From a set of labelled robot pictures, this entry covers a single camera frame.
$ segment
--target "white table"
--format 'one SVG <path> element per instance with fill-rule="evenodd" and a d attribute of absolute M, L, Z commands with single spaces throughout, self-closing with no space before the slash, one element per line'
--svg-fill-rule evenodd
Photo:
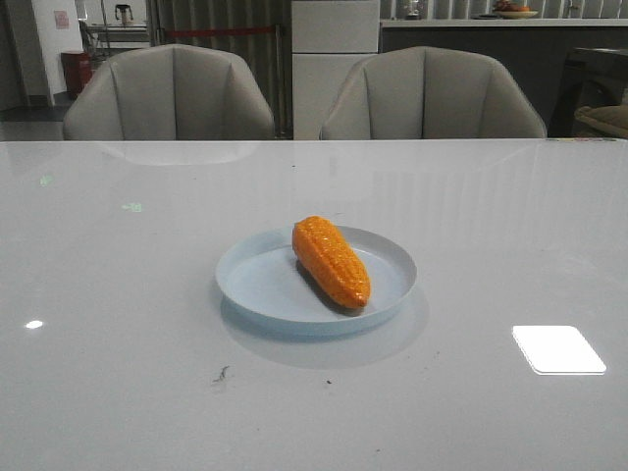
<path fill-rule="evenodd" d="M 624 141 L 2 143 L 0 469 L 625 469 L 627 208 Z M 310 214 L 411 253 L 386 324 L 226 308 L 221 255 Z M 535 373 L 530 325 L 605 372 Z"/>

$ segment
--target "gray chair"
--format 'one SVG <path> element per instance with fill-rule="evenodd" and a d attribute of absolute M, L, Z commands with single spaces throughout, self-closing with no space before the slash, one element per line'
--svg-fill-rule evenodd
<path fill-rule="evenodd" d="M 413 47 L 356 64 L 322 139 L 545 137 L 546 126 L 497 60 Z"/>
<path fill-rule="evenodd" d="M 236 54 L 181 44 L 105 62 L 68 110 L 68 140 L 258 140 L 273 114 Z"/>

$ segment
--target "corn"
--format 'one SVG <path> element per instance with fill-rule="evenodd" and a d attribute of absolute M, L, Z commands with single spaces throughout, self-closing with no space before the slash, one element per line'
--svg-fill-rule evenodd
<path fill-rule="evenodd" d="M 292 249 L 321 289 L 350 309 L 364 307 L 371 295 L 366 267 L 333 223 L 310 216 L 294 225 Z"/>

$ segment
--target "floor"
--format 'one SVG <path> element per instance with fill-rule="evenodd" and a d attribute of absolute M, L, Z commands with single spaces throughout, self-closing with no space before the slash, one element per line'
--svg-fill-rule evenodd
<path fill-rule="evenodd" d="M 19 107 L 0 111 L 0 141 L 63 140 L 62 122 L 68 106 Z"/>

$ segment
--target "white plate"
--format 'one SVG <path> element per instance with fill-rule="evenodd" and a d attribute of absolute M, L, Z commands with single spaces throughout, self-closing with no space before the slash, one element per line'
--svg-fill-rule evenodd
<path fill-rule="evenodd" d="M 535 11 L 529 11 L 529 12 L 501 12 L 501 11 L 495 11 L 495 13 L 500 15 L 502 18 L 506 18 L 508 20 L 521 20 L 523 18 L 534 17 L 539 12 L 535 12 Z"/>
<path fill-rule="evenodd" d="M 385 237 L 339 229 L 366 265 L 371 298 L 359 316 L 342 311 L 304 273 L 292 251 L 292 227 L 247 238 L 227 251 L 216 280 L 237 311 L 256 324 L 304 336 L 359 332 L 390 319 L 416 282 L 412 257 Z"/>

